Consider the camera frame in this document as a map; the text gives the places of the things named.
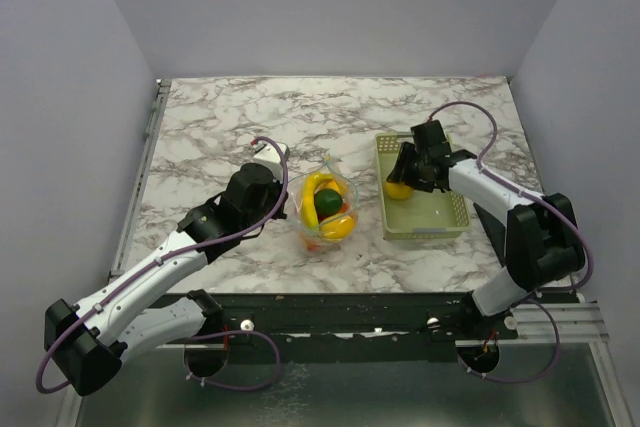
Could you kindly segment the yellow lemon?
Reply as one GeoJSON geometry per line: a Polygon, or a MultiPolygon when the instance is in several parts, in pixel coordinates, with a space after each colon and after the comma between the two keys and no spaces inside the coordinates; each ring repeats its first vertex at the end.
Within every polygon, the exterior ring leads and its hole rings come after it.
{"type": "Polygon", "coordinates": [[[350,215],[333,216],[319,225],[322,237],[327,241],[340,241],[347,238],[356,226],[350,215]]]}
{"type": "Polygon", "coordinates": [[[386,181],[384,183],[384,192],[392,200],[404,201],[412,196],[414,189],[402,182],[394,183],[386,181]]]}

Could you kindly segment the pale green plastic basket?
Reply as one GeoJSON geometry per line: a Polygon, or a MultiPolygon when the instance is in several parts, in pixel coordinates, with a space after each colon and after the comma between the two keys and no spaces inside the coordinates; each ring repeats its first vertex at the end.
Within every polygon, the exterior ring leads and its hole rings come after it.
{"type": "Polygon", "coordinates": [[[385,179],[396,162],[407,132],[375,135],[375,161],[383,238],[387,241],[445,241],[471,228],[466,199],[453,192],[416,191],[406,200],[392,199],[385,192],[385,179]]]}

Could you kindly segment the yellow banana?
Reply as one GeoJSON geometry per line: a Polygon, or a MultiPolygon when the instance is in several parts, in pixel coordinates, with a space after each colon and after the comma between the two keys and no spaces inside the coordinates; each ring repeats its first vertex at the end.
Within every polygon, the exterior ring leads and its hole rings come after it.
{"type": "Polygon", "coordinates": [[[302,190],[300,215],[305,226],[310,229],[315,229],[319,225],[318,214],[314,206],[315,191],[320,184],[332,179],[331,174],[321,172],[315,172],[306,177],[302,190]]]}

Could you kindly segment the clear zip top bag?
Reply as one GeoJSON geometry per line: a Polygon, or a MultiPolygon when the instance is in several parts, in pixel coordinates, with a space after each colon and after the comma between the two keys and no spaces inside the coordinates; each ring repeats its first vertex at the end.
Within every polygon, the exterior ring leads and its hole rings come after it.
{"type": "Polygon", "coordinates": [[[357,226],[359,192],[338,161],[323,161],[288,184],[294,229],[309,253],[319,253],[349,238],[357,226]]]}

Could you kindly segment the green avocado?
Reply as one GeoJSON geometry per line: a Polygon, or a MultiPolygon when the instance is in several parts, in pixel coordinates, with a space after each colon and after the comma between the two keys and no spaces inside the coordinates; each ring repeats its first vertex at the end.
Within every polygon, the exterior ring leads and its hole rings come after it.
{"type": "Polygon", "coordinates": [[[331,189],[321,189],[314,194],[314,207],[320,217],[330,217],[340,212],[343,198],[331,189]]]}

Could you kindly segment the orange tangerine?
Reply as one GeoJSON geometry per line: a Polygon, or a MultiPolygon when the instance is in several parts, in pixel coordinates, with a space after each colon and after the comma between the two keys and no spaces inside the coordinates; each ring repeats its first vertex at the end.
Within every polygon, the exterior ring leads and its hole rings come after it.
{"type": "Polygon", "coordinates": [[[308,252],[317,252],[317,251],[321,251],[324,248],[324,246],[321,243],[316,243],[316,242],[306,242],[305,246],[308,252]]]}

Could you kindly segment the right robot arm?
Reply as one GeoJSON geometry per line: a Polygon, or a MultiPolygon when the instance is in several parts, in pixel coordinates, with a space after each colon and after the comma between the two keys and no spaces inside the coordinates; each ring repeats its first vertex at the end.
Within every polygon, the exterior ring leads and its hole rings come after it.
{"type": "Polygon", "coordinates": [[[503,268],[465,294],[451,315],[467,336],[483,337],[494,328],[495,316],[585,266],[585,249],[566,196],[546,196],[514,184],[479,156],[453,149],[437,120],[413,126],[410,135],[386,181],[425,193],[460,194],[504,229],[503,268]]]}

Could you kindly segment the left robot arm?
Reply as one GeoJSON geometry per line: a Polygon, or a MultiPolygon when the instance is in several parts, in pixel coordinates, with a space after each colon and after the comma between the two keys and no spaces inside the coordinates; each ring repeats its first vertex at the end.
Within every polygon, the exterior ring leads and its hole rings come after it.
{"type": "Polygon", "coordinates": [[[109,383],[125,362],[178,340],[222,340],[232,335],[223,307],[194,290],[162,308],[155,302],[244,240],[269,220],[284,218],[288,169],[284,162],[250,162],[226,189],[188,211],[177,228],[143,261],[101,290],[74,303],[59,299],[45,312],[45,357],[36,374],[44,394],[48,363],[80,396],[109,383]]]}

